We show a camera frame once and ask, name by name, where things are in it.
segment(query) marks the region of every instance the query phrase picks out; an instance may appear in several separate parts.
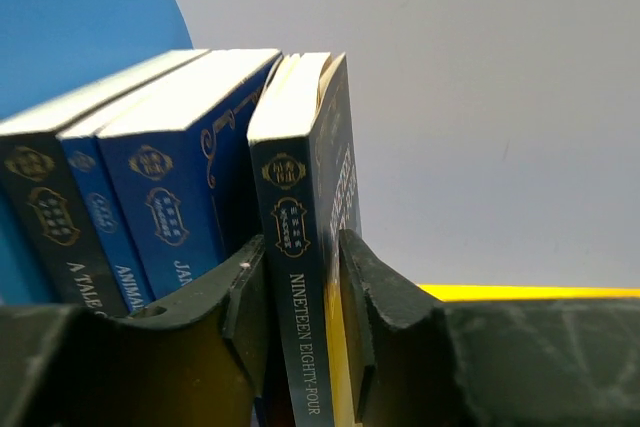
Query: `white surface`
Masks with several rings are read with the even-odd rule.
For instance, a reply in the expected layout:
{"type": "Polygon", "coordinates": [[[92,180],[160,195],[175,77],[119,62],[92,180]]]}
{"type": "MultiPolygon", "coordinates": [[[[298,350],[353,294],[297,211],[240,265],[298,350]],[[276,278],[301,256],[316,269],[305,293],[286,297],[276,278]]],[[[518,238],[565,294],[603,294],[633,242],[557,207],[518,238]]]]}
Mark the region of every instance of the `white surface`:
{"type": "MultiPolygon", "coordinates": [[[[193,49],[189,51],[183,51],[185,54],[190,53],[190,55],[185,56],[184,62],[187,62],[191,59],[195,59],[198,56],[204,55],[207,50],[206,49],[193,49]]],[[[117,119],[119,116],[123,115],[129,109],[133,108],[138,103],[142,102],[142,100],[150,97],[163,86],[165,86],[168,82],[171,82],[172,79],[175,78],[176,73],[184,71],[186,66],[181,66],[178,70],[174,70],[169,74],[163,75],[158,79],[145,84],[139,89],[135,89],[131,93],[119,97],[113,102],[110,102],[108,105],[103,108],[97,110],[93,114],[85,117],[79,122],[72,124],[66,130],[63,130],[57,135],[58,139],[73,139],[78,137],[89,137],[93,136],[98,130],[102,129],[105,125],[113,122],[114,119],[117,119]]]]}
{"type": "Polygon", "coordinates": [[[309,135],[318,110],[322,70],[328,62],[328,52],[306,53],[299,59],[292,54],[283,59],[249,122],[250,145],[309,135]]]}
{"type": "Polygon", "coordinates": [[[276,49],[209,52],[168,74],[172,77],[168,82],[107,125],[98,137],[184,130],[278,54],[276,49]]]}
{"type": "Polygon", "coordinates": [[[178,0],[348,55],[363,234],[414,281],[640,286],[638,0],[178,0]]]}
{"type": "Polygon", "coordinates": [[[54,130],[109,99],[160,75],[191,58],[191,51],[174,50],[97,80],[55,99],[8,117],[0,135],[54,130]]]}

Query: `blue book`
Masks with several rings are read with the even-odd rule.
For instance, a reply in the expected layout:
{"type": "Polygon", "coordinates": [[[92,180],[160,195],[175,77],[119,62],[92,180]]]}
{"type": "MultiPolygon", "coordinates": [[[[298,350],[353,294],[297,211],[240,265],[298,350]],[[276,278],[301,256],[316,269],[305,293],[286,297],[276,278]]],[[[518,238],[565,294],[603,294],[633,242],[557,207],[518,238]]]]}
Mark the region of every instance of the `blue book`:
{"type": "Polygon", "coordinates": [[[157,298],[259,231],[246,130],[275,49],[213,51],[98,134],[157,298]]]}
{"type": "Polygon", "coordinates": [[[296,425],[353,425],[338,251],[341,229],[360,232],[346,55],[285,57],[247,139],[296,425]]]}
{"type": "Polygon", "coordinates": [[[109,266],[130,312],[155,300],[129,228],[98,148],[96,133],[171,78],[206,50],[176,50],[167,53],[167,63],[177,67],[141,88],[117,98],[100,110],[57,134],[67,162],[89,211],[109,266]]]}

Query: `book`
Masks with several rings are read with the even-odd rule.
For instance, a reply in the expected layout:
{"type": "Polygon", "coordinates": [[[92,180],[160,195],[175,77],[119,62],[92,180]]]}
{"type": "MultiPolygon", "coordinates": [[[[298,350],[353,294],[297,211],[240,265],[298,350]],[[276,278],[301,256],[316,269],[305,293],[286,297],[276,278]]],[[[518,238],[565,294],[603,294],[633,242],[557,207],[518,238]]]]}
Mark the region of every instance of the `book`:
{"type": "Polygon", "coordinates": [[[0,122],[0,185],[62,302],[128,314],[56,134],[192,55],[167,52],[0,122]]]}
{"type": "Polygon", "coordinates": [[[285,57],[249,125],[298,425],[352,425],[339,229],[360,232],[346,55],[285,57]]]}
{"type": "MultiPolygon", "coordinates": [[[[192,60],[205,55],[206,52],[204,49],[185,51],[184,56],[185,59],[192,60]]],[[[144,307],[155,300],[155,297],[113,191],[111,179],[99,152],[96,134],[127,110],[153,95],[167,82],[173,81],[175,77],[189,75],[193,65],[192,60],[119,97],[56,136],[67,156],[71,172],[130,312],[144,307]]]]}
{"type": "Polygon", "coordinates": [[[98,132],[157,298],[208,272],[259,230],[246,129],[275,49],[212,51],[98,132]]]}

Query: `gold ornamental emblem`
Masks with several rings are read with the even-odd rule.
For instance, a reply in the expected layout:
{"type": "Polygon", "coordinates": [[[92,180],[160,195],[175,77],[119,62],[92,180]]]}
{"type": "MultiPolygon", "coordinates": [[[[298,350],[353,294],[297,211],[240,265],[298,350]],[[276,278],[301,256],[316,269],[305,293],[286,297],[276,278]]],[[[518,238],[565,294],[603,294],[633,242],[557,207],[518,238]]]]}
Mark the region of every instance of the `gold ornamental emblem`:
{"type": "Polygon", "coordinates": [[[73,225],[64,197],[46,187],[37,187],[31,191],[28,204],[40,220],[42,235],[65,247],[76,243],[80,230],[73,225]]]}
{"type": "Polygon", "coordinates": [[[118,230],[118,223],[113,216],[111,204],[109,204],[106,197],[92,192],[87,196],[86,204],[93,217],[93,223],[98,229],[107,234],[113,234],[118,230]]]}
{"type": "Polygon", "coordinates": [[[14,174],[35,182],[42,182],[55,167],[51,157],[25,146],[13,149],[5,159],[4,165],[14,174]]]}
{"type": "Polygon", "coordinates": [[[151,180],[160,180],[173,168],[171,157],[143,145],[129,158],[129,168],[151,180]]]}
{"type": "Polygon", "coordinates": [[[91,172],[91,170],[96,166],[96,161],[93,157],[77,150],[71,155],[71,157],[69,157],[68,161],[71,167],[84,173],[91,172]]]}
{"type": "Polygon", "coordinates": [[[262,178],[282,190],[289,190],[307,175],[307,168],[286,153],[279,153],[262,167],[262,178]]]}
{"type": "Polygon", "coordinates": [[[307,210],[293,197],[283,197],[273,206],[272,217],[278,229],[276,247],[290,258],[298,258],[311,245],[307,239],[304,217],[307,210]]]}
{"type": "Polygon", "coordinates": [[[172,247],[182,245],[189,235],[182,222],[180,203],[172,192],[161,187],[152,189],[145,202],[151,209],[156,236],[172,247]]]}

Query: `book cover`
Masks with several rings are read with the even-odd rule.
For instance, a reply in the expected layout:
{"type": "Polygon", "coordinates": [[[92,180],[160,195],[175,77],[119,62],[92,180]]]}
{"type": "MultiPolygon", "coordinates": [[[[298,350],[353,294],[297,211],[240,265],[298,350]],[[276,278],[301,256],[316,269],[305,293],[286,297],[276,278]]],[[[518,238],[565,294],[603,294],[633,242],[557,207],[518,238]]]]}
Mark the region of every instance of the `book cover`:
{"type": "Polygon", "coordinates": [[[56,134],[184,61],[160,55],[0,123],[0,185],[62,302],[128,314],[56,134]]]}
{"type": "Polygon", "coordinates": [[[360,218],[344,55],[316,88],[308,133],[249,141],[296,422],[351,425],[337,234],[360,218]]]}
{"type": "Polygon", "coordinates": [[[139,310],[155,297],[113,193],[97,142],[94,137],[75,137],[62,138],[61,144],[127,308],[129,312],[139,310]]]}
{"type": "Polygon", "coordinates": [[[157,298],[208,272],[258,231],[246,129],[279,55],[212,52],[203,72],[98,134],[157,298]]]}

